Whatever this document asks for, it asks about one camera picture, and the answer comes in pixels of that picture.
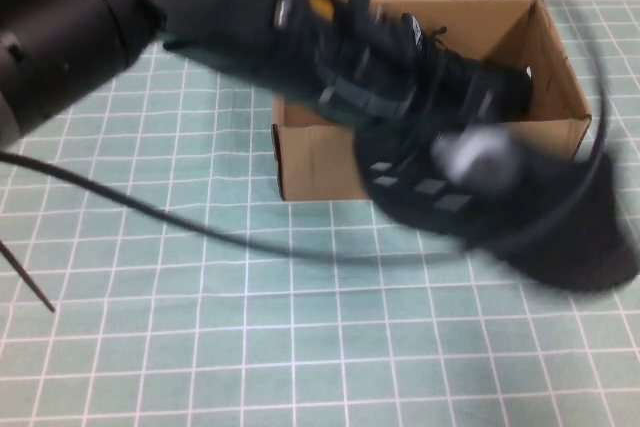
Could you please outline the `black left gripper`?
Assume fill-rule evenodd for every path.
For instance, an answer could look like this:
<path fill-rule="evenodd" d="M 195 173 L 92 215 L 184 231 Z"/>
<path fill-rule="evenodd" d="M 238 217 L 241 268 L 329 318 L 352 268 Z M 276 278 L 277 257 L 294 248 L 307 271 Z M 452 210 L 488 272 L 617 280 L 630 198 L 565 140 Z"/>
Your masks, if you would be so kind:
<path fill-rule="evenodd" d="M 314 52 L 324 83 L 319 104 L 364 118 L 404 117 L 419 86 L 424 36 L 418 20 L 334 0 L 312 0 L 312 12 L 322 26 Z"/>

